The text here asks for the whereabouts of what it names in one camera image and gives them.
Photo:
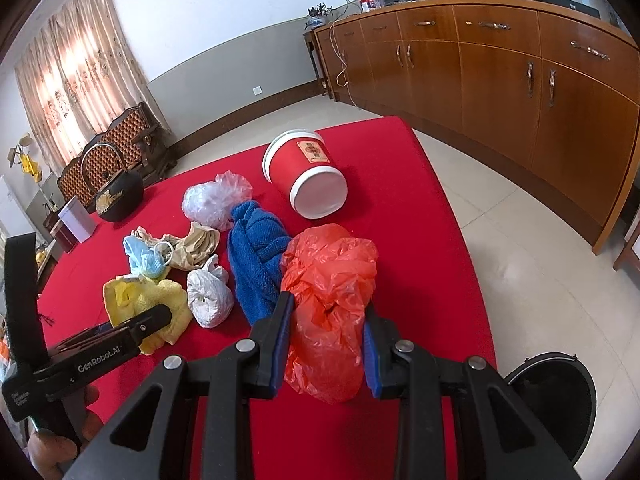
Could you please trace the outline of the person's left hand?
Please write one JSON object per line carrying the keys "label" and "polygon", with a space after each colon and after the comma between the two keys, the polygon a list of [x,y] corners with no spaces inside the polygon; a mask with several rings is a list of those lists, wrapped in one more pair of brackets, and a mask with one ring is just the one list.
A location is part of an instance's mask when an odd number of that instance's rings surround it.
{"label": "person's left hand", "polygon": [[[85,390],[86,419],[81,429],[81,448],[85,448],[103,427],[99,416],[89,410],[89,406],[99,397],[99,389],[94,385],[88,385]],[[60,465],[73,460],[78,454],[78,448],[73,441],[47,431],[34,431],[29,437],[27,451],[30,463],[40,477],[50,480],[62,479]]]}

